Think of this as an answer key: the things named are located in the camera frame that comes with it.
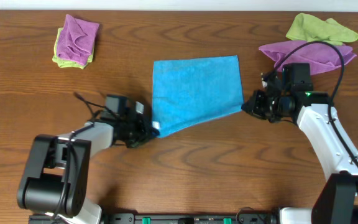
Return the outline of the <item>blue microfibre cloth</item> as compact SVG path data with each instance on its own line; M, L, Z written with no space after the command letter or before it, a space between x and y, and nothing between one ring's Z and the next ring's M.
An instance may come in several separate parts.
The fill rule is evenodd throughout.
M241 111L238 56L158 60L153 67L152 122L159 138Z

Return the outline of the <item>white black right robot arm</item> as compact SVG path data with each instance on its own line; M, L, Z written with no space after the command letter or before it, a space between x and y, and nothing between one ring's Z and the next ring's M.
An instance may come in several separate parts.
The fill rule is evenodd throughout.
M285 65L281 78L272 72L262 83L242 110L271 123L289 118L308 138L326 178L312 208L283 207L271 223L358 223L358 150L329 95L313 90L309 64Z

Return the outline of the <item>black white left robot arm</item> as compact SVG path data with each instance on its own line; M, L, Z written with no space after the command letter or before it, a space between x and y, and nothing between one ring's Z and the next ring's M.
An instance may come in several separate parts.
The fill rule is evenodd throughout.
M57 136L37 135L32 143L17 191L20 208L44 213L51 223L103 222L100 205L86 198L90 159L122 142L129 149L159 132L144 113L144 105L125 96L107 95L96 105L75 95L91 113L83 127Z

